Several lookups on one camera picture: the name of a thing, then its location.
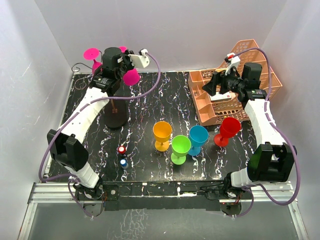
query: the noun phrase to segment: red cup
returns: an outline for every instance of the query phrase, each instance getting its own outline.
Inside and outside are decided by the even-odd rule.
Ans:
[[[219,147],[225,147],[229,138],[233,138],[241,129],[240,122],[234,117],[227,117],[220,126],[220,133],[214,136],[214,143]]]

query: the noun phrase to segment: green cup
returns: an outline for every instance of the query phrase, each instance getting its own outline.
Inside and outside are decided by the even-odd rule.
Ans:
[[[191,149],[191,142],[187,136],[178,135],[173,138],[171,148],[171,161],[174,164],[181,165],[186,161],[186,155]]]

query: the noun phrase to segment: black platform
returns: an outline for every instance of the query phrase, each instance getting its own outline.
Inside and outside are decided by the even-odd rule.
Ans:
[[[156,151],[153,126],[158,121],[167,121],[172,126],[172,136],[188,135],[192,126],[198,124],[196,110],[188,87],[188,72],[163,72],[158,87],[147,97],[127,101],[129,120],[122,128],[108,129],[105,112],[102,110],[84,138],[89,152],[89,163],[105,181],[188,181],[219,180],[227,173],[246,166],[257,147],[253,128],[249,121],[242,122],[242,130],[229,141],[229,145],[218,147],[214,136],[219,125],[209,126],[209,142],[200,155],[187,155],[186,162],[174,165],[170,160],[171,148],[166,152]],[[133,96],[149,90],[156,81],[157,73],[141,73],[141,81],[132,87],[122,84],[117,96]],[[83,74],[74,77],[63,121],[77,107],[88,87]],[[129,167],[123,170],[117,155],[117,147],[127,147]],[[50,176],[67,173],[67,170],[52,162]],[[66,178],[58,179],[67,182]]]

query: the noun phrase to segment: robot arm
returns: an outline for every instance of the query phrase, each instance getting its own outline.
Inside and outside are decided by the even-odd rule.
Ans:
[[[270,125],[270,122],[275,125],[275,120],[270,113],[270,102],[266,100],[267,93],[260,89],[262,66],[247,62],[240,77],[236,69],[239,59],[233,56],[233,53],[227,55],[228,68],[215,71],[202,89],[214,96],[217,85],[220,85],[220,94],[228,91],[238,94],[238,100],[250,118],[258,147],[246,168],[228,173],[224,188],[227,191],[259,183],[286,182],[294,164],[293,153],[279,132]]]
[[[147,67],[150,63],[147,52],[146,49],[142,49],[140,55],[135,55],[129,50],[122,53],[117,47],[109,47],[104,51],[101,67],[95,71],[89,88],[70,118],[76,113],[81,113],[61,131],[50,150],[52,159],[78,177],[81,185],[78,190],[86,193],[87,197],[97,195],[99,176],[88,163],[89,154],[82,143],[89,127],[109,99],[91,102],[113,96],[127,71],[134,67]],[[53,129],[48,132],[48,143],[56,133]]]

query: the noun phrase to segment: cup base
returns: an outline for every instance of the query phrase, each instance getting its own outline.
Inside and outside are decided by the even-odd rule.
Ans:
[[[188,154],[190,156],[197,156],[199,155],[201,152],[201,147],[191,147],[191,149],[189,150]]]
[[[186,161],[186,156],[176,156],[173,153],[171,154],[171,161],[176,165],[184,164]]]
[[[222,135],[219,133],[217,135],[214,136],[213,140],[214,140],[214,143],[215,145],[219,146],[219,147],[225,147],[228,145],[229,143],[229,138],[222,138]]]
[[[155,141],[154,147],[159,152],[165,152],[169,149],[169,145],[170,145],[169,141],[165,141],[163,143],[161,143],[159,141]]]

